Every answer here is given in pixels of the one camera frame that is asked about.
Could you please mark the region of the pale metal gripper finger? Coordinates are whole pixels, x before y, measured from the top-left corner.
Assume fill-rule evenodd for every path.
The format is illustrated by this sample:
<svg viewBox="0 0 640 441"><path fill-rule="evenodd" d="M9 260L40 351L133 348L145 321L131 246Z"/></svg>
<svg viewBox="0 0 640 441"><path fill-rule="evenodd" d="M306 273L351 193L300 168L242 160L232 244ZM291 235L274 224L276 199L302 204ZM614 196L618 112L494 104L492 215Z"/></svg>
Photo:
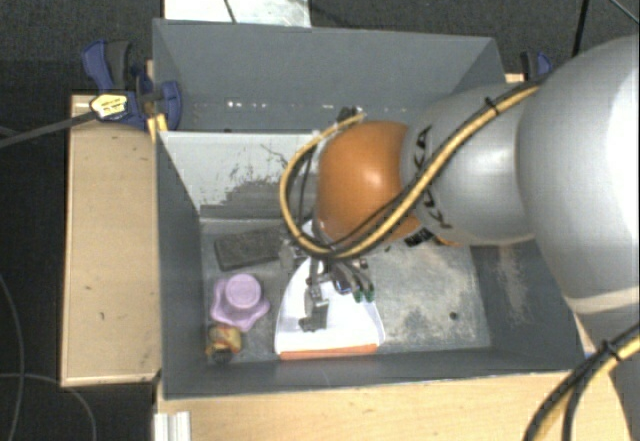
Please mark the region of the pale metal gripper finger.
<svg viewBox="0 0 640 441"><path fill-rule="evenodd" d="M314 332L314 310L315 300L312 286L305 289L303 297L304 315L299 319L298 324L303 332Z"/></svg>
<svg viewBox="0 0 640 441"><path fill-rule="evenodd" d="M312 330L316 331L325 329L327 324L329 301L324 297L320 287L312 289L312 303Z"/></svg>

